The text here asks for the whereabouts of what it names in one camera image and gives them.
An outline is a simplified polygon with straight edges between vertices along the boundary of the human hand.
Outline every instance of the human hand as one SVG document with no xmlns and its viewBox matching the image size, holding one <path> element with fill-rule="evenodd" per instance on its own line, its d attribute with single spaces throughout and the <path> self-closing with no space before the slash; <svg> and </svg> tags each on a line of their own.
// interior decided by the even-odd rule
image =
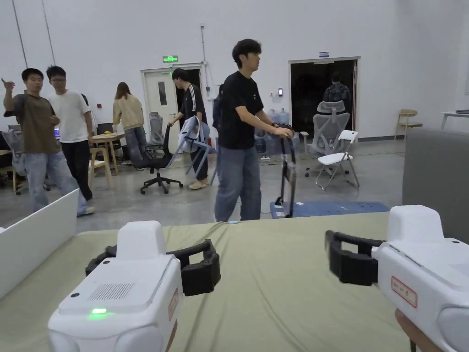
<svg viewBox="0 0 469 352">
<path fill-rule="evenodd" d="M 12 93 L 13 92 L 13 88 L 15 87 L 15 83 L 14 82 L 5 82 L 5 80 L 2 78 L 1 81 L 3 82 L 3 85 L 5 86 L 5 89 L 7 90 L 7 93 Z"/>
<path fill-rule="evenodd" d="M 396 320 L 402 330 L 409 336 L 422 352 L 443 352 L 436 346 L 413 322 L 411 322 L 402 312 L 396 309 Z"/>
<path fill-rule="evenodd" d="M 88 136 L 88 145 L 89 145 L 91 148 L 94 148 L 94 139 L 93 139 L 93 136 Z"/>
<path fill-rule="evenodd" d="M 293 131 L 283 127 L 276 128 L 273 134 L 280 137 L 293 137 Z"/>
<path fill-rule="evenodd" d="M 54 126 L 57 126 L 60 123 L 60 119 L 57 116 L 52 115 L 51 116 L 51 122 Z"/>
<path fill-rule="evenodd" d="M 174 336 L 176 335 L 176 330 L 177 330 L 177 320 L 174 323 L 173 332 L 171 332 L 171 336 L 169 337 L 169 342 L 168 342 L 168 346 L 166 347 L 166 352 L 169 351 L 169 348 L 171 347 L 171 344 L 173 343 Z"/>
</svg>

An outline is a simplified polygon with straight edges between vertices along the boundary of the exit sign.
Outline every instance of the exit sign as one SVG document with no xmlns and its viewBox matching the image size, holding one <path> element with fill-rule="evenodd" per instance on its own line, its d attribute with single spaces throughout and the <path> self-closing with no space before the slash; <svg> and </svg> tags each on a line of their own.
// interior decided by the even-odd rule
<svg viewBox="0 0 469 352">
<path fill-rule="evenodd" d="M 173 56 L 163 56 L 163 62 L 177 62 L 178 59 L 177 59 L 177 56 L 173 55 Z"/>
</svg>

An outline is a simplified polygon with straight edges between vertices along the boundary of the gray sofa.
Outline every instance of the gray sofa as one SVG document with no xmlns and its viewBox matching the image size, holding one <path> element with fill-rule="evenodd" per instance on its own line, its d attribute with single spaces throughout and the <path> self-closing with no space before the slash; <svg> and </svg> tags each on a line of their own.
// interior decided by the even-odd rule
<svg viewBox="0 0 469 352">
<path fill-rule="evenodd" d="M 443 232 L 469 243 L 469 134 L 415 128 L 407 135 L 402 204 L 440 214 Z"/>
</svg>

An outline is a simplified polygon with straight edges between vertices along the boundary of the bed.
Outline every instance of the bed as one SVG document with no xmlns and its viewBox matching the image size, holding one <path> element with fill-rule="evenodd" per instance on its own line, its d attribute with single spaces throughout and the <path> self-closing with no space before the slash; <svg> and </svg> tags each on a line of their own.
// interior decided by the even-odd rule
<svg viewBox="0 0 469 352">
<path fill-rule="evenodd" d="M 394 307 L 376 288 L 329 273 L 324 232 L 384 239 L 388 213 L 166 227 L 167 249 L 211 238 L 215 292 L 186 298 L 171 352 L 407 352 Z M 0 301 L 0 351 L 49 352 L 47 321 L 117 230 L 74 237 Z"/>
</svg>

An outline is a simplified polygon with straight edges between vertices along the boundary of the speaker grille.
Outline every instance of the speaker grille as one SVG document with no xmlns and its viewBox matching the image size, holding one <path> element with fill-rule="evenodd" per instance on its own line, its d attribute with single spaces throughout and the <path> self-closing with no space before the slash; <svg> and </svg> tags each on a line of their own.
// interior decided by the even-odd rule
<svg viewBox="0 0 469 352">
<path fill-rule="evenodd" d="M 124 299 L 134 287 L 134 283 L 104 283 L 88 298 L 89 301 Z"/>
</svg>

